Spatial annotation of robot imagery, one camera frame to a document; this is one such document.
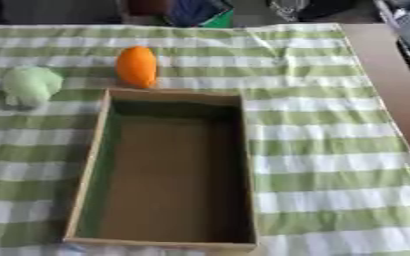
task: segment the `tablecloth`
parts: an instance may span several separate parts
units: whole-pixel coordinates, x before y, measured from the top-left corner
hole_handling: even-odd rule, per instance
[[[239,92],[258,255],[410,255],[410,149],[337,24],[230,30],[0,26],[0,255],[202,255],[61,244],[113,63],[151,47],[160,88]],[[24,110],[1,77],[51,67],[63,90]]]

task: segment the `green stripe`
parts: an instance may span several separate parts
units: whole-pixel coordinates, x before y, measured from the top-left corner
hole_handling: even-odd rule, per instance
[[[95,114],[73,116],[0,116],[0,130],[8,129],[94,129]]]
[[[0,200],[33,201],[71,198],[76,190],[78,179],[55,181],[4,181],[0,180]]]
[[[293,28],[278,31],[263,32],[247,32],[245,29],[234,30],[197,30],[197,29],[131,29],[131,28],[27,28],[27,29],[0,29],[0,37],[6,38],[33,38],[33,37],[88,37],[88,38],[209,38],[209,39],[225,39],[235,37],[251,37],[264,40],[274,39],[289,39],[289,38],[344,38],[340,30],[324,30],[324,31],[297,31]]]
[[[35,146],[0,146],[0,161],[10,162],[77,162],[84,160],[86,145],[35,145]]]
[[[306,172],[257,174],[257,192],[293,192],[384,188],[410,185],[410,168],[366,172]]]
[[[56,93],[51,97],[51,102],[56,101],[79,101],[89,102],[89,101],[98,101],[102,99],[105,89],[63,89],[60,92]],[[5,93],[0,90],[0,100],[5,99]]]
[[[308,140],[250,140],[250,149],[260,155],[326,155],[407,152],[396,136],[379,138],[329,138]]]
[[[377,253],[369,253],[368,255],[370,256],[410,256],[410,251],[377,252]]]
[[[261,214],[258,216],[260,235],[300,235],[310,232],[368,230],[392,226],[410,227],[410,207]],[[53,239],[60,240],[64,228],[62,223],[50,221],[0,224],[0,246],[12,247],[56,242]]]
[[[0,247],[60,243],[65,225],[65,221],[0,224]]]
[[[285,97],[310,97],[310,98],[372,98],[377,97],[375,89],[371,86],[345,88],[300,86],[284,88],[243,88],[243,89],[194,89],[197,92],[215,92],[222,94],[243,94],[248,100],[276,99]],[[64,89],[55,94],[51,101],[97,101],[102,98],[104,89]],[[0,100],[4,100],[4,93],[0,90]]]
[[[251,124],[263,125],[308,125],[308,124],[378,124],[388,123],[385,110],[375,111],[253,111],[245,112]]]
[[[257,224],[266,236],[410,227],[410,207],[258,214]]]
[[[0,68],[0,77],[10,68]],[[52,67],[53,71],[63,77],[116,77],[110,67]],[[300,67],[159,67],[158,75],[162,77],[249,77],[249,76],[355,76],[362,74],[358,66],[300,66]]]
[[[315,111],[315,112],[246,112],[250,124],[307,125],[337,123],[388,123],[386,111]],[[5,129],[93,129],[96,115],[66,116],[0,116],[0,130]]]
[[[97,56],[97,57],[114,57],[123,49],[123,47],[14,47],[0,48],[1,57],[54,57],[54,56]],[[152,47],[152,51],[157,56],[197,56],[197,57],[273,57],[281,58],[282,56],[353,56],[348,47],[335,48],[265,48],[265,47],[247,47],[233,48],[229,47],[197,47],[197,48],[180,48],[180,47]]]

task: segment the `cardboard box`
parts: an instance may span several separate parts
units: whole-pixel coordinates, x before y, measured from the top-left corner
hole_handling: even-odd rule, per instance
[[[240,96],[111,89],[66,242],[256,246]]]

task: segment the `wooden table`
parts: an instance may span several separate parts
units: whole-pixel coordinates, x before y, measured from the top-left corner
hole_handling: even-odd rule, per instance
[[[410,70],[384,24],[342,25],[362,65],[410,145]]]

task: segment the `green plush toy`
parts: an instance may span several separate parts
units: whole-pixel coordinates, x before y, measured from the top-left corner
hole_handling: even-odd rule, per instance
[[[3,78],[6,104],[37,107],[49,101],[62,87],[62,77],[48,68],[17,67]]]

